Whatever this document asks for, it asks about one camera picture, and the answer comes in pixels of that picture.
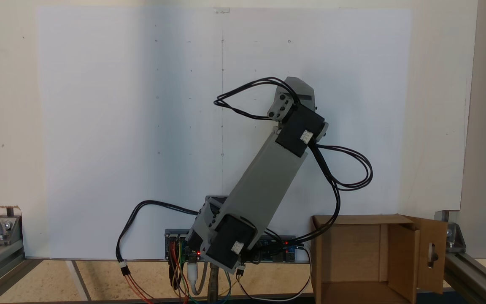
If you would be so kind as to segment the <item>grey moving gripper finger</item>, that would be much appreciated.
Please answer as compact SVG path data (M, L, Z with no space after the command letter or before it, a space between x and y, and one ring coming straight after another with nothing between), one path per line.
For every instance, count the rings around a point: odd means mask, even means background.
M268 110L268 117L278 123L285 123L293 112L295 102L289 94L278 94Z

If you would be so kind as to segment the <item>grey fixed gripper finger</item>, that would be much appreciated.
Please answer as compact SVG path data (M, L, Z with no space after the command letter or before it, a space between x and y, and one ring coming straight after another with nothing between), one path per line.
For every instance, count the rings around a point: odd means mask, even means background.
M314 89L298 77L286 77L285 83L289 85L297 95L314 95Z

